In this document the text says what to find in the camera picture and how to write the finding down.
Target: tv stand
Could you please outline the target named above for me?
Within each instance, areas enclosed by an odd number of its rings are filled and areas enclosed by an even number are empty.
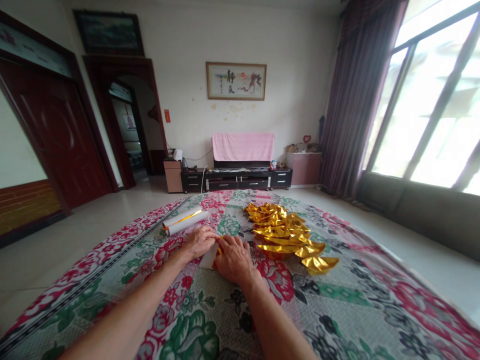
[[[232,171],[232,169],[217,169],[206,172],[203,180],[205,191],[227,189],[289,189],[292,184],[292,169],[288,167],[270,170],[268,168],[249,169],[250,171]],[[202,173],[182,171],[183,191],[199,191]]]

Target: person's arm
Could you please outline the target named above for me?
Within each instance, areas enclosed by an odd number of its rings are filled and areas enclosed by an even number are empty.
[[[222,276],[238,284],[243,291],[265,358],[318,359],[254,267],[249,244],[242,242],[238,236],[228,235],[219,242],[223,253],[216,257],[216,267]]]
[[[133,359],[169,286],[188,262],[205,254],[218,238],[208,226],[194,230],[181,249],[67,349],[60,360]]]

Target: dark red door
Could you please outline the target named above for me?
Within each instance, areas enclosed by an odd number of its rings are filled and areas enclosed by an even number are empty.
[[[109,193],[75,83],[3,59],[0,76],[68,207]]]

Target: person's hand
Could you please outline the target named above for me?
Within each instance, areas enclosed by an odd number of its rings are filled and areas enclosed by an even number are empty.
[[[202,226],[188,234],[183,248],[191,261],[205,254],[219,238],[210,226]]]
[[[215,264],[220,275],[241,288],[260,275],[252,263],[248,242],[243,242],[238,236],[225,235],[219,243],[223,251],[215,258]]]

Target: window frame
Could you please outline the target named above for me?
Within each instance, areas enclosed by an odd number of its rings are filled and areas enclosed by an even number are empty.
[[[405,55],[405,58],[403,59],[403,62],[401,64],[398,77],[396,79],[395,85],[393,87],[393,91],[391,93],[390,100],[388,102],[388,105],[385,111],[385,115],[383,117],[382,123],[380,125],[380,129],[378,131],[378,135],[375,139],[375,144],[373,145],[373,149],[371,151],[371,155],[368,160],[368,165],[366,166],[366,169],[364,170],[364,172],[377,174],[376,172],[373,172],[372,169],[374,167],[375,161],[377,160],[378,154],[380,152],[382,141],[385,137],[388,126],[390,124],[390,120],[395,110],[395,106],[397,105],[400,93],[402,91],[402,87],[405,82],[405,78],[412,64],[412,59],[415,55],[415,51],[417,49],[418,43],[423,39],[426,39],[432,36],[433,34],[471,15],[474,15],[475,13],[477,13],[476,19],[473,23],[470,33],[468,34],[463,46],[461,47],[461,50],[455,62],[455,67],[453,68],[452,72],[448,76],[445,82],[445,85],[443,86],[440,96],[438,97],[435,107],[430,115],[426,128],[423,131],[420,141],[415,149],[415,152],[413,153],[412,158],[410,159],[410,162],[408,163],[408,166],[403,176],[402,177],[391,176],[392,178],[402,179],[404,181],[411,181],[411,177],[415,169],[417,168],[417,165],[420,163],[420,160],[425,150],[427,149],[429,141],[434,134],[437,124],[442,118],[443,112],[447,107],[447,104],[449,103],[449,100],[462,77],[462,71],[464,70],[465,66],[469,62],[470,57],[480,38],[480,2],[477,2],[474,5],[467,7],[466,9],[458,12],[457,14],[431,27],[430,29],[418,34],[417,36],[412,37],[410,40],[395,47],[391,51],[390,56],[387,59],[388,61],[390,61],[390,58],[394,54],[402,51],[403,49],[408,49]],[[478,141],[473,152],[468,158],[468,161],[465,167],[463,168],[463,171],[459,175],[457,181],[455,182],[455,184],[450,188],[445,187],[445,189],[451,189],[454,191],[462,192],[467,188],[471,179],[479,170],[480,170],[480,140]]]

